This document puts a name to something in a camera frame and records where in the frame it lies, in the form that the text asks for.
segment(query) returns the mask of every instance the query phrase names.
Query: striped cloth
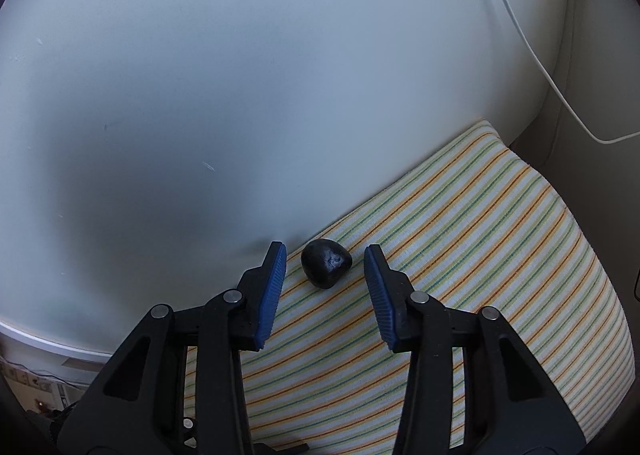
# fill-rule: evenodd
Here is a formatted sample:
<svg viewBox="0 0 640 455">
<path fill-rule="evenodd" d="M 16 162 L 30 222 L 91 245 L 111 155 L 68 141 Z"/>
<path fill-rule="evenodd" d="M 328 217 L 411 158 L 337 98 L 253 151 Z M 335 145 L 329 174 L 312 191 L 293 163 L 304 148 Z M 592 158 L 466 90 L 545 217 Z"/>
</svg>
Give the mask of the striped cloth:
<svg viewBox="0 0 640 455">
<path fill-rule="evenodd" d="M 282 449 L 390 454 L 409 355 L 380 339 L 362 257 L 381 244 L 392 269 L 448 307 L 500 309 L 589 440 L 635 378 L 625 315 L 570 211 L 549 183 L 479 122 L 318 235 L 350 250 L 353 268 L 315 289 L 288 258 L 273 334 L 242 353 L 252 435 Z M 194 412 L 189 352 L 186 414 Z M 451 445 L 464 434 L 462 353 L 454 352 Z"/>
</svg>

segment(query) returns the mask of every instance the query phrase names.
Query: blue ribbed rubber pad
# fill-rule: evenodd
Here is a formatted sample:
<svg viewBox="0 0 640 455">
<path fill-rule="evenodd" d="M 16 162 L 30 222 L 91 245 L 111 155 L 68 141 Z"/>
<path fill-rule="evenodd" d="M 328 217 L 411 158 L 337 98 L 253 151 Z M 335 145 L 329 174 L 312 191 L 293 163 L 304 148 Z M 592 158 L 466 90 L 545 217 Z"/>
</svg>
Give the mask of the blue ribbed rubber pad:
<svg viewBox="0 0 640 455">
<path fill-rule="evenodd" d="M 276 309 L 278 308 L 278 300 L 280 299 L 286 272 L 287 248 L 284 244 L 281 244 L 276 259 L 271 266 L 269 281 L 262 293 L 262 300 L 258 310 L 258 330 L 255 334 L 255 343 L 259 349 L 264 347 L 264 342 L 271 336 L 273 320 L 276 317 Z"/>
<path fill-rule="evenodd" d="M 393 350 L 398 342 L 396 336 L 396 321 L 391 299 L 386 292 L 385 282 L 371 250 L 367 247 L 364 251 L 365 279 L 369 287 L 369 297 L 373 305 L 373 311 L 378 321 L 378 329 L 382 340 Z"/>
</svg>

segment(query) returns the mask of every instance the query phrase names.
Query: white cable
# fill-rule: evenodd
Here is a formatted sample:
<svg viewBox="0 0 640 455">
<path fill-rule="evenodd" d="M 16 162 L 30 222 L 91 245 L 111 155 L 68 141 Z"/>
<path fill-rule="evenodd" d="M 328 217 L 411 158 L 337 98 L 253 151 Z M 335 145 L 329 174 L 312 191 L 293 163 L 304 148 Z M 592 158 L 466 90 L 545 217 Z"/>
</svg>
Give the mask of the white cable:
<svg viewBox="0 0 640 455">
<path fill-rule="evenodd" d="M 533 49 L 529 45 L 529 41 L 527 40 L 527 37 L 525 36 L 524 32 L 522 31 L 522 28 L 520 27 L 520 24 L 518 23 L 518 19 L 516 18 L 516 15 L 513 13 L 513 10 L 511 9 L 511 5 L 509 4 L 509 1 L 508 0 L 502 0 L 502 3 L 504 4 L 504 7 L 507 10 L 507 13 L 509 13 L 509 16 L 511 17 L 511 21 L 513 22 L 513 25 L 516 28 L 516 31 L 518 32 L 518 34 L 520 35 L 522 41 L 524 42 L 524 45 L 527 47 L 527 50 L 529 51 L 531 57 L 533 58 L 533 61 L 536 63 L 536 65 L 540 69 L 540 72 L 544 75 L 546 80 L 549 82 L 549 85 L 551 85 L 551 88 L 556 92 L 556 94 L 560 98 L 560 101 L 562 101 L 562 104 L 565 106 L 565 108 L 575 118 L 575 120 L 578 122 L 578 124 L 582 127 L 582 129 L 588 134 L 588 136 L 592 140 L 594 140 L 597 143 L 600 143 L 601 145 L 613 145 L 614 143 L 619 143 L 621 141 L 626 141 L 626 140 L 629 140 L 629 139 L 634 138 L 636 136 L 640 136 L 640 131 L 638 131 L 638 132 L 634 132 L 632 134 L 627 134 L 626 136 L 615 138 L 614 140 L 601 140 L 600 138 L 597 138 L 593 134 L 593 132 L 591 130 L 589 130 L 589 128 L 587 128 L 587 125 L 585 125 L 582 122 L 580 117 L 578 117 L 578 114 L 575 113 L 574 109 L 571 108 L 571 105 L 569 105 L 569 102 L 564 98 L 564 96 L 560 92 L 560 89 L 558 88 L 556 83 L 553 81 L 553 79 L 550 76 L 550 74 L 546 71 L 545 66 L 540 62 L 540 60 L 538 59 L 536 53 L 533 51 Z"/>
</svg>

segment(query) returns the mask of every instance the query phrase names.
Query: black stone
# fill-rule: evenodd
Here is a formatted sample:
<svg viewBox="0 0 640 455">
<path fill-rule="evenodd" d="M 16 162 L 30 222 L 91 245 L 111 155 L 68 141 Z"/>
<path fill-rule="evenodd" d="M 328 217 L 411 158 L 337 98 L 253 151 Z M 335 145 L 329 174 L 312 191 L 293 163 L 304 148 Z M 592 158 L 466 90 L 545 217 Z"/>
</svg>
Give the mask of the black stone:
<svg viewBox="0 0 640 455">
<path fill-rule="evenodd" d="M 309 242 L 300 256 L 306 278 L 320 289 L 330 289 L 349 271 L 353 258 L 338 242 L 316 239 Z"/>
</svg>

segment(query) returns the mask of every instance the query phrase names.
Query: striped fabric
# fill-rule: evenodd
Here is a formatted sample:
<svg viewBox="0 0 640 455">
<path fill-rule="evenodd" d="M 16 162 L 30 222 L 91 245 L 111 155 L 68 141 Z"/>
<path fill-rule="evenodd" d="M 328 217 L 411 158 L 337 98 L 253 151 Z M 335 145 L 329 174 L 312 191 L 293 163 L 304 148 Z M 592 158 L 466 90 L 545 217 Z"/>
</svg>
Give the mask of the striped fabric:
<svg viewBox="0 0 640 455">
<path fill-rule="evenodd" d="M 607 422 L 635 378 L 625 315 L 600 262 L 549 183 L 487 122 L 318 235 L 354 265 L 329 291 L 288 259 L 273 335 L 242 353 L 252 434 L 277 449 L 390 454 L 409 356 L 380 339 L 362 256 L 378 243 L 393 269 L 448 307 L 500 309 L 568 403 L 586 438 Z M 195 351 L 186 414 L 193 414 Z M 462 353 L 454 352 L 451 444 L 464 434 Z"/>
</svg>

